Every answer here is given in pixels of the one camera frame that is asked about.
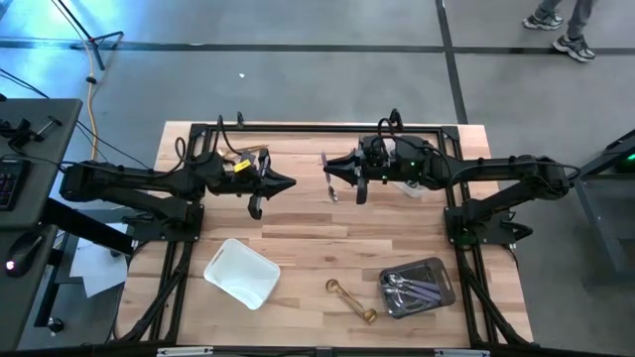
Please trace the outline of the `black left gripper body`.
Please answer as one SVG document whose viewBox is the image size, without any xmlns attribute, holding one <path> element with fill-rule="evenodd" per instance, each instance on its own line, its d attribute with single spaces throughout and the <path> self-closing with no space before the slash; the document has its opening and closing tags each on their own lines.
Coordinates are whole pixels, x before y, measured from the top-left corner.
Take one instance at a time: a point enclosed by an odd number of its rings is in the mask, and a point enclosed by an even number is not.
<svg viewBox="0 0 635 357">
<path fill-rule="evenodd" d="M 236 173 L 227 171 L 224 161 L 215 152 L 206 154 L 206 188 L 213 194 L 254 194 L 269 199 L 269 186 L 265 182 L 265 173 L 269 170 L 268 150 L 261 150 L 258 156 L 258 165 L 252 161 L 252 165 Z"/>
</svg>

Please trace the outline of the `dark grey translucent bin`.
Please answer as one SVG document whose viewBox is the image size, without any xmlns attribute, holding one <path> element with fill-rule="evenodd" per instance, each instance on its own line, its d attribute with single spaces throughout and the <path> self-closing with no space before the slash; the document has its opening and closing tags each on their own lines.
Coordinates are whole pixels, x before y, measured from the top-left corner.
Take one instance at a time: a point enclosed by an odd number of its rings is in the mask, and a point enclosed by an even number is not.
<svg viewBox="0 0 635 357">
<path fill-rule="evenodd" d="M 406 286 L 399 286 L 397 284 L 391 283 L 388 280 L 389 274 L 398 274 L 406 279 L 434 283 L 439 286 L 440 291 L 438 293 L 433 293 L 433 292 L 428 292 L 424 290 L 413 290 L 412 288 L 409 288 Z M 449 306 L 454 304 L 456 300 L 455 292 L 453 287 L 451 286 L 449 276 L 445 268 L 445 264 L 440 258 L 437 258 L 437 257 L 427 258 L 424 260 L 396 266 L 393 268 L 387 268 L 379 273 L 378 283 L 379 283 L 379 287 L 381 291 L 381 297 L 384 300 L 388 314 L 394 319 L 401 319 L 413 314 L 430 311 L 440 307 Z M 392 314 L 389 310 L 389 308 L 391 307 L 390 297 L 404 296 L 404 295 L 387 294 L 383 291 L 384 287 L 398 288 L 401 290 L 408 290 L 408 291 L 413 291 L 413 292 L 422 293 L 422 294 L 432 293 L 435 295 L 439 295 L 442 299 L 439 302 L 427 301 L 428 306 L 416 312 L 411 312 L 406 314 Z"/>
</svg>

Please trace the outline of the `clear plastic bin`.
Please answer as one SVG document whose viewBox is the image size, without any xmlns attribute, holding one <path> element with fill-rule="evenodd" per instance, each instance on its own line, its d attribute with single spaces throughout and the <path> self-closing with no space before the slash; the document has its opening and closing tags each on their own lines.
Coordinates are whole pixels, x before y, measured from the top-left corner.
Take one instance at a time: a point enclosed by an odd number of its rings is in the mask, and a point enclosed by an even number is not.
<svg viewBox="0 0 635 357">
<path fill-rule="evenodd" d="M 388 158 L 394 159 L 396 143 L 392 139 L 384 139 L 383 144 L 388 153 Z M 426 190 L 425 187 L 419 185 L 416 181 L 393 181 L 393 185 L 411 198 L 420 198 Z"/>
</svg>

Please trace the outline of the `white plastic bin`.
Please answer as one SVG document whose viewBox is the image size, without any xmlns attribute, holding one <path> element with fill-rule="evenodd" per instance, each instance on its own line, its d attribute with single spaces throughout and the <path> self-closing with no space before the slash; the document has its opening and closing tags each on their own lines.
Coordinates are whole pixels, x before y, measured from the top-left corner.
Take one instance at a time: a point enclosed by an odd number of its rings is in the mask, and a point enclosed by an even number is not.
<svg viewBox="0 0 635 357">
<path fill-rule="evenodd" d="M 259 309 L 281 277 L 281 268 L 237 239 L 226 239 L 203 277 L 250 310 Z"/>
</svg>

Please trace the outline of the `black desk support beam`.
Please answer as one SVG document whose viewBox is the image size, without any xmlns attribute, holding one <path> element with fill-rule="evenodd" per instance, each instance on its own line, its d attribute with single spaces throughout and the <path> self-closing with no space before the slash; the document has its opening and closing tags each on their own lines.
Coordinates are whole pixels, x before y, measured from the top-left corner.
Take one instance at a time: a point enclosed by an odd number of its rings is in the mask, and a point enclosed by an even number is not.
<svg viewBox="0 0 635 357">
<path fill-rule="evenodd" d="M 41 222 L 122 255 L 133 253 L 132 238 L 52 198 L 44 205 Z"/>
</svg>

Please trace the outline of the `white paper sheet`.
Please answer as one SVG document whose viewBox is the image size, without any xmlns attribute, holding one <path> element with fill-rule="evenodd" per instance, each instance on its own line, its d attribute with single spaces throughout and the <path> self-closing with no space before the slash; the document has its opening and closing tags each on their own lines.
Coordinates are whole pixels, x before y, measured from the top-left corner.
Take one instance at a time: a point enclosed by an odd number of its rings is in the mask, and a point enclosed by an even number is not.
<svg viewBox="0 0 635 357">
<path fill-rule="evenodd" d="M 124 255 L 113 256 L 104 247 L 83 238 L 78 239 L 68 275 L 81 278 L 88 298 L 125 283 L 127 274 L 128 265 Z"/>
</svg>

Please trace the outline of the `black tripod stand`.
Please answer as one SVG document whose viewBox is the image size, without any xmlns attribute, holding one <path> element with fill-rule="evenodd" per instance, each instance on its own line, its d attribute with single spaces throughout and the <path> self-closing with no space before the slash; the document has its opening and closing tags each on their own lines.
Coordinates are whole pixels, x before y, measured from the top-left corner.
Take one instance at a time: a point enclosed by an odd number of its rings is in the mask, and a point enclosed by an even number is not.
<svg viewBox="0 0 635 357">
<path fill-rule="evenodd" d="M 50 0 L 63 17 L 68 21 L 71 27 L 75 30 L 82 43 L 85 45 L 88 53 L 92 55 L 92 58 L 96 60 L 96 63 L 100 70 L 105 70 L 105 63 L 100 53 L 100 47 L 107 41 L 114 39 L 114 49 L 117 48 L 117 43 L 124 37 L 123 31 L 116 31 L 107 33 L 105 35 L 93 37 L 84 28 L 80 21 L 73 15 L 63 0 Z"/>
</svg>

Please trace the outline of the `person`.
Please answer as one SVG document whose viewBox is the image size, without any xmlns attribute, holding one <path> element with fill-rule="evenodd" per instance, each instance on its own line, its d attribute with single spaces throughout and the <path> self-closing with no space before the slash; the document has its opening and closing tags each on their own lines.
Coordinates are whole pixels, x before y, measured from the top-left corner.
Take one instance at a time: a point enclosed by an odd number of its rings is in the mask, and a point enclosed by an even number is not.
<svg viewBox="0 0 635 357">
<path fill-rule="evenodd" d="M 522 20 L 524 28 L 529 30 L 554 31 L 564 19 L 557 14 L 557 8 L 563 0 L 542 0 L 537 8 Z M 567 31 L 553 42 L 553 47 L 560 53 L 567 54 L 578 62 L 591 62 L 595 52 L 584 37 L 584 29 L 597 0 L 575 0 Z"/>
</svg>

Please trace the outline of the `black side table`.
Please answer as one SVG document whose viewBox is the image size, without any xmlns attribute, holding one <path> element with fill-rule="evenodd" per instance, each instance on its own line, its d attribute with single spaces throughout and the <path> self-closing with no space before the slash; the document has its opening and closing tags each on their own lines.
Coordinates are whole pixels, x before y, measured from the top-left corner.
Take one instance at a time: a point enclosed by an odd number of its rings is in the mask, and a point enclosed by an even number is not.
<svg viewBox="0 0 635 357">
<path fill-rule="evenodd" d="M 635 285 L 635 129 L 585 164 L 574 188 L 602 261 L 587 284 Z"/>
</svg>

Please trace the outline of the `black desk clamp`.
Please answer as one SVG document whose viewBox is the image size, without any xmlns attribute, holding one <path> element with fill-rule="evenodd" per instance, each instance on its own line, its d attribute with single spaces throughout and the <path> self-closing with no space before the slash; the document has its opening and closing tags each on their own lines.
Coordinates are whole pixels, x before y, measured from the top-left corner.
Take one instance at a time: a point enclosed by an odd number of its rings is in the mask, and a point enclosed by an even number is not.
<svg viewBox="0 0 635 357">
<path fill-rule="evenodd" d="M 12 127 L 8 121 L 0 119 L 0 136 L 8 139 L 10 149 L 18 154 L 22 154 L 22 149 L 26 144 L 31 141 L 43 142 L 46 139 L 45 133 L 49 129 L 60 127 L 63 124 L 59 119 L 51 115 L 48 116 L 48 119 L 49 122 L 39 131 L 33 131 L 31 122 L 27 119 L 22 119 L 15 127 Z"/>
</svg>

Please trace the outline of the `black keyboard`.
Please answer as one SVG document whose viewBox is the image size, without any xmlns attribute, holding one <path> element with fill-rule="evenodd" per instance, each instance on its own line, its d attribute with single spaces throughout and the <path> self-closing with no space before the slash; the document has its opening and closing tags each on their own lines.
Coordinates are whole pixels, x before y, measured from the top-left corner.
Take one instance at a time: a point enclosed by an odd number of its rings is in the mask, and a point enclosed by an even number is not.
<svg viewBox="0 0 635 357">
<path fill-rule="evenodd" d="M 14 209 L 29 168 L 26 160 L 0 161 L 0 211 Z"/>
</svg>

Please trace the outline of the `black desk leg with caster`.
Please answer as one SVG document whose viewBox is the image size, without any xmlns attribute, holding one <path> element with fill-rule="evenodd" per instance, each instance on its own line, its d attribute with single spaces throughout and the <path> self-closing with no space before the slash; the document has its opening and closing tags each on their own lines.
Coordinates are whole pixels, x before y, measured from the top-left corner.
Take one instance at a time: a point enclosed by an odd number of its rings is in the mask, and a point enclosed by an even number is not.
<svg viewBox="0 0 635 357">
<path fill-rule="evenodd" d="M 51 252 L 48 265 L 52 268 L 34 322 L 35 327 L 45 327 L 52 335 L 56 335 L 64 329 L 64 322 L 52 316 L 53 307 L 60 287 L 60 285 L 56 283 L 56 279 L 63 256 L 63 250 L 53 249 Z"/>
</svg>

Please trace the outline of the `black aluminium table frame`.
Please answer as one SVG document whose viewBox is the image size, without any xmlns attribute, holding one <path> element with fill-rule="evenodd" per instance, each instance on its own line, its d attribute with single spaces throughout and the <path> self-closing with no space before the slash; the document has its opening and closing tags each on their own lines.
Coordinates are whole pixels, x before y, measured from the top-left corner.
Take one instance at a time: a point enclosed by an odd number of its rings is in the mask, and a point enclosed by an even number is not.
<svg viewBox="0 0 635 357">
<path fill-rule="evenodd" d="M 411 198 L 391 183 L 372 183 L 368 200 L 333 178 L 338 202 L 330 200 L 320 153 L 346 155 L 368 126 L 250 124 L 230 133 L 236 147 L 265 144 L 272 166 L 294 178 L 294 187 L 264 201 L 260 220 L 250 218 L 245 198 L 209 195 L 202 232 L 194 244 L 183 297 L 170 297 L 159 324 L 169 329 L 181 309 L 182 345 L 303 347 L 465 347 L 469 343 L 461 300 L 402 319 L 388 315 L 378 276 L 387 268 L 440 258 L 458 284 L 455 253 L 445 235 L 442 191 Z M 221 244 L 237 239 L 281 268 L 267 301 L 256 310 L 206 281 L 203 270 Z M 377 311 L 367 324 L 337 294 L 329 279 L 365 308 Z"/>
</svg>

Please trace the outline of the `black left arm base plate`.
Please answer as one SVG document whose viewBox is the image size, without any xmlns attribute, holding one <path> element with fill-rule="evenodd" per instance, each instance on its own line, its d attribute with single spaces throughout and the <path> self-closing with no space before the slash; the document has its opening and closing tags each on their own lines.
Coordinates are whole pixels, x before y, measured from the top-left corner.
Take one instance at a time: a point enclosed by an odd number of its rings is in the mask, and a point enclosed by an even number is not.
<svg viewBox="0 0 635 357">
<path fill-rule="evenodd" d="M 141 212 L 124 216 L 137 241 L 194 242 L 200 236 L 204 206 L 186 203 L 166 212 Z"/>
</svg>

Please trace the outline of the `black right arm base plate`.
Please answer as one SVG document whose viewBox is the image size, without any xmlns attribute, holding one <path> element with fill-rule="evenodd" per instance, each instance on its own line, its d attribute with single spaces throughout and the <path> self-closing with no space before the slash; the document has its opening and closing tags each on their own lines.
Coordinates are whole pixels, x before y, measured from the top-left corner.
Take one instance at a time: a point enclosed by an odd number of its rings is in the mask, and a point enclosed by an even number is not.
<svg viewBox="0 0 635 357">
<path fill-rule="evenodd" d="M 530 226 L 514 222 L 514 217 L 515 212 L 505 210 L 485 220 L 464 223 L 460 207 L 447 207 L 444 210 L 447 239 L 458 246 L 513 245 L 534 232 Z"/>
</svg>

